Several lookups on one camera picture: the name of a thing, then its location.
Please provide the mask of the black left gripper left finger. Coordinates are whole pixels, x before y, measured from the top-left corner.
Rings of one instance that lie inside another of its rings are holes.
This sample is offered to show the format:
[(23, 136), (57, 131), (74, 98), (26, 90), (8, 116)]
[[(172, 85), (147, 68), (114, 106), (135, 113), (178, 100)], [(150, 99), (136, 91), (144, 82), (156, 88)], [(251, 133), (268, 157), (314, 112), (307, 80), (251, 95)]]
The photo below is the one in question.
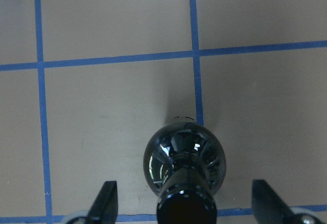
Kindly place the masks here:
[(87, 223), (114, 224), (118, 216), (116, 181), (106, 181), (87, 214)]

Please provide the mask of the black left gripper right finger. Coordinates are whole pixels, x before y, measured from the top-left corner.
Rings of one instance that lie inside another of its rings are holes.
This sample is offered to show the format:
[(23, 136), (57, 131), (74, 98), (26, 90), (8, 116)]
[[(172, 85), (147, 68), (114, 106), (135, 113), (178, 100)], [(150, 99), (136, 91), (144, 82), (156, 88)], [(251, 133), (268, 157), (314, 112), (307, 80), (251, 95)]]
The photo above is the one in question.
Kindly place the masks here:
[(299, 223), (299, 217), (265, 180), (252, 181), (251, 208), (258, 223)]

